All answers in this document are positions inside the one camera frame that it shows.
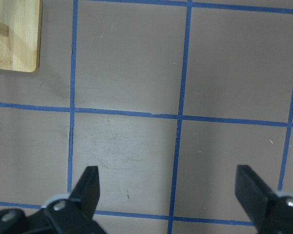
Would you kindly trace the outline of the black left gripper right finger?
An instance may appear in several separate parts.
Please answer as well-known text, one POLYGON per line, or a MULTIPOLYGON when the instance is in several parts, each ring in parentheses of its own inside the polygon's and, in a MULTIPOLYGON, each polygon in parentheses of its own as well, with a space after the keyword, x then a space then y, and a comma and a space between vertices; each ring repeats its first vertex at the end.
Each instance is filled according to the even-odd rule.
POLYGON ((248 165, 238 165, 235 196, 258 234, 293 234, 293 194, 272 190, 248 165))

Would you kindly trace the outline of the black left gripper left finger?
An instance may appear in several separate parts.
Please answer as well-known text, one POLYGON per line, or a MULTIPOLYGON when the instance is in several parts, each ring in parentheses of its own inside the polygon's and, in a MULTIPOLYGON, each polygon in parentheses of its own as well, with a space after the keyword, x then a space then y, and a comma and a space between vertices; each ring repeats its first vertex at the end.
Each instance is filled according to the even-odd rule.
POLYGON ((98 166, 88 166, 72 192, 54 196, 43 213, 56 234, 98 234, 99 225, 93 220, 98 201, 98 166))

